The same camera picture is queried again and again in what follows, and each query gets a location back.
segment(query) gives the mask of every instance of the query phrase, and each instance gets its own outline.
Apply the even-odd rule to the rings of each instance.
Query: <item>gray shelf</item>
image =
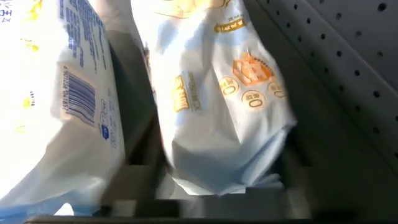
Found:
[[[245,1],[263,44],[286,79],[300,144],[313,163],[305,169],[317,208],[355,209],[360,218],[396,219],[398,179],[393,170],[398,163],[392,151],[397,141],[392,138],[398,125],[396,92],[355,50],[360,46],[349,44],[327,21],[331,16],[324,18],[313,7],[319,2]],[[339,11],[329,11],[343,8],[341,19],[370,10],[364,4],[372,3],[374,14],[379,13],[378,1],[321,2],[324,13],[333,16]],[[373,91],[380,97],[375,98]]]

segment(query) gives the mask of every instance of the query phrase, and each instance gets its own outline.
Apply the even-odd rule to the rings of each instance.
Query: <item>yellow printed design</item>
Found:
[[[231,96],[239,91],[239,83],[234,78],[224,77],[219,84],[224,96]]]
[[[230,1],[232,0],[157,0],[154,12],[186,19],[197,11],[227,7]]]
[[[35,96],[33,91],[30,92],[30,96],[25,97],[22,100],[22,116],[25,110],[29,110],[31,107],[35,106]],[[16,133],[22,134],[26,133],[26,125],[25,120],[26,118],[21,118],[21,120],[17,121]]]
[[[242,54],[242,59],[234,60],[233,73],[246,86],[269,81],[274,75],[265,62],[247,52]]]
[[[42,11],[43,8],[43,0],[31,0],[32,6],[29,8],[29,11],[21,20],[20,25],[26,25],[30,22],[35,22]],[[20,41],[25,44],[26,47],[31,49],[31,51],[36,52],[39,49],[39,43],[37,41],[31,39],[20,38]]]
[[[185,89],[184,80],[181,75],[177,78],[174,78],[172,81],[171,96],[174,112],[178,113],[181,110],[190,108],[187,91]]]
[[[268,84],[267,89],[270,93],[272,93],[274,96],[276,96],[278,98],[283,98],[286,96],[284,88],[277,80],[271,81]]]
[[[215,32],[232,32],[234,30],[244,27],[245,25],[246,24],[244,23],[243,19],[237,19],[237,20],[229,22],[227,24],[215,25],[214,31]]]
[[[22,22],[25,21],[36,21],[39,18],[39,14],[43,8],[43,0],[32,0],[32,8],[29,10]]]
[[[266,97],[256,90],[249,90],[243,93],[242,102],[250,110],[259,110],[266,107]]]

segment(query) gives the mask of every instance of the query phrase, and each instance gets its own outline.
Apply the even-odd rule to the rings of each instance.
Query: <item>white plastic wrapper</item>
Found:
[[[165,153],[189,194],[263,184],[296,124],[240,0],[132,0]]]
[[[1,0],[0,69],[0,220],[97,205],[124,141],[94,10],[86,0]]]

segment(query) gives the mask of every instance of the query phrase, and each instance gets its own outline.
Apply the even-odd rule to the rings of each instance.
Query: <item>perforated metal panel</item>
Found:
[[[259,3],[398,174],[398,1]]]

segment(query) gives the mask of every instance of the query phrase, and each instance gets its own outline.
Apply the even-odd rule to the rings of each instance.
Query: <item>barcode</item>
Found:
[[[95,89],[76,75],[64,73],[63,107],[67,114],[80,118],[82,122],[94,127]]]

